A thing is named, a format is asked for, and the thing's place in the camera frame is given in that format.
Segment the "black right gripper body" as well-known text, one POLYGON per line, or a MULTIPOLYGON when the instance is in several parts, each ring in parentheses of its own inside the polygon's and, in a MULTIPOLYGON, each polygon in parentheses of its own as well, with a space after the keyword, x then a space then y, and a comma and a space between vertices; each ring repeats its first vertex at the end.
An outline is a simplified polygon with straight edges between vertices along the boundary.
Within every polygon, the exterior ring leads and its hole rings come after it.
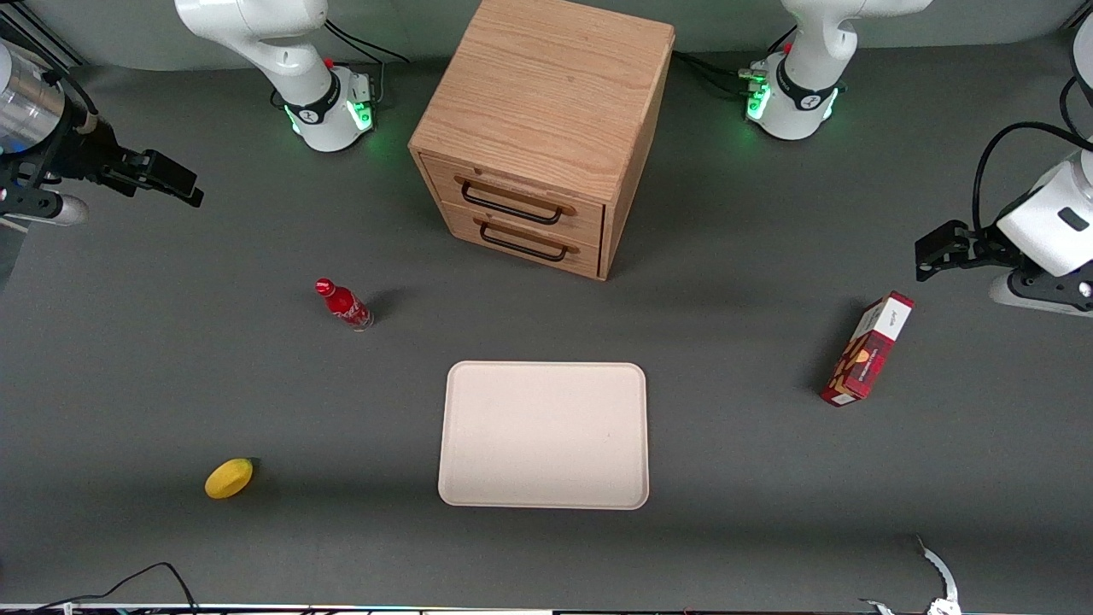
POLYGON ((36 188, 61 184, 63 179, 89 180, 133 194, 142 186, 126 159, 134 151, 122 147, 114 135, 111 125, 99 121, 82 135, 69 122, 60 122, 52 133, 34 147, 38 170, 34 172, 36 188))

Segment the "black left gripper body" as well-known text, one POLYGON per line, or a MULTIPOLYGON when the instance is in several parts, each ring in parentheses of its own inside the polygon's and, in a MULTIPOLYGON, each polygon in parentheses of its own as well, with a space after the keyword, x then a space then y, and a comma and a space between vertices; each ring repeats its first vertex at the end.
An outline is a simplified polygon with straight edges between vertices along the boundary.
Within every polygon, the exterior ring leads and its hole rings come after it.
POLYGON ((969 256, 965 265, 1003 267, 1020 270, 1026 264, 1026 255, 999 229, 998 225, 974 227, 969 232, 969 256))

